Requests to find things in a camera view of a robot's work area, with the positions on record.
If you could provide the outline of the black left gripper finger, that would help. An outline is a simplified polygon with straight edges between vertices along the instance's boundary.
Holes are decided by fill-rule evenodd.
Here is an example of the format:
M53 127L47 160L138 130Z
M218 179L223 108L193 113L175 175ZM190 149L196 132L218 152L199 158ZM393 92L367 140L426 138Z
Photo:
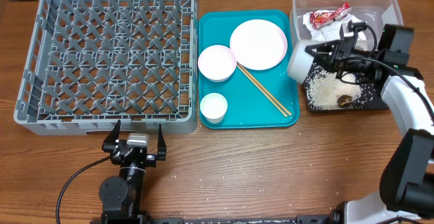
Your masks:
M102 150L105 153L113 153L117 148L117 140L119 138L119 132L121 127L121 121L118 120L115 127L109 133L109 135L103 140Z
M163 137L162 126L161 124L159 124L156 159L159 161L165 161L166 154L167 154L167 146Z

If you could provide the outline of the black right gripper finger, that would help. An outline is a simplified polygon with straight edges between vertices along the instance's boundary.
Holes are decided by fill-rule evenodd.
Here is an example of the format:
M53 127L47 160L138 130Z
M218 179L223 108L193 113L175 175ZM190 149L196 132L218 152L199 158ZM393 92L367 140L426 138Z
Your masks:
M311 56L332 56L336 52L339 40L307 45L304 50Z
M332 56L316 56L313 61L329 73L337 73L337 61Z

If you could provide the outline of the white rice pile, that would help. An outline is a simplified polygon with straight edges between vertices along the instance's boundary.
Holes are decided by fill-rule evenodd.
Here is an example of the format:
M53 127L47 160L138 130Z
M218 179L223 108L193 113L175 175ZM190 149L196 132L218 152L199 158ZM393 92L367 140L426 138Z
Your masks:
M337 105L337 100L342 95L353 97L355 102L361 97L361 87L352 85L354 76L347 75L345 78L350 79L343 83L336 79L334 73L327 71L315 71L312 76L306 80L308 105L317 110L335 110L344 109Z

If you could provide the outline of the grey small bowl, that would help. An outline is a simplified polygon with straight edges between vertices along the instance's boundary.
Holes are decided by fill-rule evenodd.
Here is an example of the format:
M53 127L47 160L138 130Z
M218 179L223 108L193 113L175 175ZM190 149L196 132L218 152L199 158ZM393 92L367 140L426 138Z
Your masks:
M297 83L303 83L311 69L313 57L305 51L308 45L318 44L318 41L300 40L293 49L287 68L288 77Z

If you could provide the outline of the brown food scrap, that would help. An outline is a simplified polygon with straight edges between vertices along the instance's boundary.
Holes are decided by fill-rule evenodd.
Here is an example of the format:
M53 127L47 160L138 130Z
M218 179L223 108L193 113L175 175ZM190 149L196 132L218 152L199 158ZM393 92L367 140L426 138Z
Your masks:
M349 105L351 105L352 100L353 100L353 97L352 97L352 96L349 96L349 95L342 95L342 96L340 96L340 97L338 98L338 100L337 100L337 105L338 105L340 108L345 108L345 107L348 107Z

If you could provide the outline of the white plastic cup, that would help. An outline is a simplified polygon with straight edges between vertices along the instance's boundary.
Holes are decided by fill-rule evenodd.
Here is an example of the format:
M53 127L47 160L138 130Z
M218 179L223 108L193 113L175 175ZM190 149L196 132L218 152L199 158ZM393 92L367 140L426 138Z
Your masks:
M201 114L212 124L220 123L228 109L226 98L219 93L210 93L201 99L199 104Z

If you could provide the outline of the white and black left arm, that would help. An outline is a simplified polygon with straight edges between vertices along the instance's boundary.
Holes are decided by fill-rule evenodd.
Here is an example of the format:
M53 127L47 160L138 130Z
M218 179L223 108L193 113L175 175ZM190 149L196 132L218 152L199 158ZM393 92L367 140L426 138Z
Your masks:
M102 202L102 223L150 223L147 212L141 210L141 198L147 168L154 168L166 159L161 126L158 126L157 152L148 152L149 136L132 133L119 138L121 122L117 122L104 139L102 150L110 154L110 161L119 166L119 174L103 181L99 188Z

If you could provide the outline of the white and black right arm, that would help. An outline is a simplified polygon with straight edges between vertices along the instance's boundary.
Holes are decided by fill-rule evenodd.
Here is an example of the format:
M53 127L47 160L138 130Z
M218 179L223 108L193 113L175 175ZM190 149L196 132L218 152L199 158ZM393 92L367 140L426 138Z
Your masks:
M356 35L367 24L350 23L352 36L302 46L308 63L316 63L342 79L348 73L365 77L391 110L402 140L383 170L379 189L342 204L330 223L417 223L433 218L433 103L419 70L408 67L414 36L410 27L386 24L371 52L356 49Z

